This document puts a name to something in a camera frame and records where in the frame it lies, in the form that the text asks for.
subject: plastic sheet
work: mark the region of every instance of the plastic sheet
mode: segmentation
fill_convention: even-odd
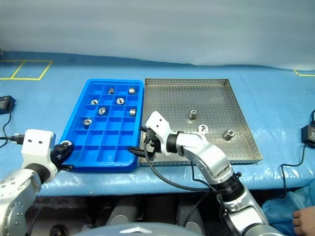
[[[286,235],[295,236],[292,213],[315,205],[315,180],[310,185],[288,192],[283,199],[268,200],[262,206],[269,223]]]
[[[4,51],[315,69],[313,0],[0,0]]]

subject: metal tray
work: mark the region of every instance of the metal tray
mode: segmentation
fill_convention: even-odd
[[[198,110],[190,119],[190,110]],[[232,164],[251,164],[262,160],[228,79],[146,79],[142,123],[153,112],[160,112],[173,131],[197,132],[199,125],[209,127],[207,140],[217,145]],[[222,138],[227,129],[235,131],[231,141]],[[143,148],[144,133],[140,146]],[[187,165],[177,154],[157,153],[155,165]],[[141,165],[147,165],[140,158]]]

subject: blue plastic tray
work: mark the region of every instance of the blue plastic tray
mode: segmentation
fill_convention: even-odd
[[[128,93],[130,87],[135,88],[135,94]],[[108,94],[110,88],[115,89],[114,94]],[[125,103],[117,105],[117,98],[124,98]],[[91,105],[92,100],[98,104]],[[64,164],[73,165],[74,171],[134,169],[138,158],[126,148],[139,145],[142,105],[142,81],[88,80],[61,138],[75,145]],[[105,114],[98,114],[100,107],[106,108]],[[134,117],[129,114],[131,108],[136,109]],[[83,125],[85,119],[91,119],[91,125]]]

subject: metal nut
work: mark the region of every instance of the metal nut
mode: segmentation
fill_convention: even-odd
[[[129,92],[129,94],[135,94],[136,89],[135,88],[129,88],[128,92]]]
[[[116,103],[118,105],[123,105],[125,103],[125,100],[122,97],[120,97],[120,98],[117,98]]]
[[[64,144],[65,146],[70,146],[72,145],[72,142],[69,140],[63,140],[60,144]]]
[[[228,129],[223,133],[223,138],[227,141],[230,141],[231,139],[233,139],[235,137],[235,131]]]
[[[91,120],[91,119],[85,119],[84,121],[82,121],[82,124],[83,124],[85,127],[89,127],[91,123],[92,123],[92,120]]]
[[[129,114],[134,117],[136,115],[136,109],[135,108],[131,108],[129,111]]]
[[[108,90],[108,94],[114,94],[114,92],[115,92],[114,88],[110,88],[110,89]]]
[[[209,128],[208,126],[206,126],[205,124],[201,124],[199,127],[198,127],[198,132],[202,135],[205,135],[209,132]]]
[[[92,100],[92,101],[91,101],[91,104],[92,104],[92,105],[97,105],[97,104],[98,104],[98,100],[96,100],[96,99],[95,99],[95,100]]]
[[[197,110],[191,110],[189,113],[189,118],[190,119],[197,119],[197,114],[198,114]]]
[[[106,107],[101,107],[101,108],[98,110],[98,114],[99,114],[99,115],[103,115],[103,114],[105,114],[105,112],[106,112]]]

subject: blue table surface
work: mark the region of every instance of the blue table surface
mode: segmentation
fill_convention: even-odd
[[[297,164],[303,145],[301,127],[310,122],[315,109],[315,77],[299,77],[292,70],[260,66],[195,66],[111,57],[68,54],[5,53],[1,59],[53,60],[40,81],[0,80],[0,96],[12,95],[16,104],[7,134],[43,129],[62,136],[85,82],[90,78],[228,78],[264,160],[235,165],[249,189],[282,188],[281,163]],[[0,75],[10,74],[0,64]],[[39,69],[29,64],[24,76]],[[0,116],[2,126],[8,115]],[[21,167],[21,146],[12,143],[0,149],[0,178]],[[305,162],[285,168],[287,185],[300,187],[314,178],[315,150],[307,148]],[[188,166],[157,167],[168,179],[194,187]],[[183,192],[158,179],[148,167],[130,173],[71,173],[61,171],[44,184],[41,196],[109,195]]]

